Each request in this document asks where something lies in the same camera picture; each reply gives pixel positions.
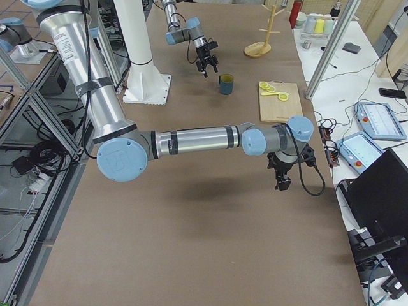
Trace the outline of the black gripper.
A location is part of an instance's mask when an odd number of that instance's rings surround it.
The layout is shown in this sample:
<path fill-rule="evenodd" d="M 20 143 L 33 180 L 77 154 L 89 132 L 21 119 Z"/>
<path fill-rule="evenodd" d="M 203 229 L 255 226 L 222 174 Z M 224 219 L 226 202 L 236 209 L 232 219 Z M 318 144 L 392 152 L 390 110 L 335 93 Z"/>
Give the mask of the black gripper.
<path fill-rule="evenodd" d="M 275 170 L 275 190 L 288 190 L 291 184 L 291 179 L 288 177 L 288 171 L 298 162 L 298 157 L 286 153 L 268 153 L 267 158 L 267 168 Z"/>
<path fill-rule="evenodd" d="M 205 47 L 200 47 L 196 49 L 198 60 L 196 61 L 198 71 L 207 78 L 207 66 L 211 65 L 214 69 L 214 72 L 218 72 L 218 60 L 215 55 L 211 55 L 210 51 L 205 50 Z"/>

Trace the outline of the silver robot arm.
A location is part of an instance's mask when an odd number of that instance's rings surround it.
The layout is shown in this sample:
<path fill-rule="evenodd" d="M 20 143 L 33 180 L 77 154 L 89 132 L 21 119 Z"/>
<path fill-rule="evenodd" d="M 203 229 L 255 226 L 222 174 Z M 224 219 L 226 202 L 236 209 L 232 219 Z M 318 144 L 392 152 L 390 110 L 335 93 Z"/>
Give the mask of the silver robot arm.
<path fill-rule="evenodd" d="M 176 45 L 187 41 L 194 45 L 196 51 L 195 60 L 189 58 L 189 47 L 187 46 L 187 61 L 189 64 L 196 64 L 198 71 L 206 78 L 207 66 L 211 65 L 214 72 L 218 72 L 219 64 L 216 55 L 211 54 L 211 50 L 218 47 L 216 41 L 205 37 L 200 20 L 197 17 L 186 20 L 177 12 L 178 1 L 161 1 L 166 15 L 167 33 L 166 41 L 169 45 Z"/>
<path fill-rule="evenodd" d="M 127 182 L 143 173 L 147 163 L 162 156 L 240 147 L 249 156 L 266 155 L 275 171 L 276 189 L 290 185 L 288 171 L 294 164 L 316 166 L 309 146 L 314 127 L 303 116 L 272 127 L 254 124 L 203 127 L 169 132 L 140 131 L 126 117 L 115 86 L 91 38 L 88 1 L 27 1 L 42 31 L 51 35 L 68 70 L 85 119 L 94 127 L 99 170 L 116 182 Z"/>

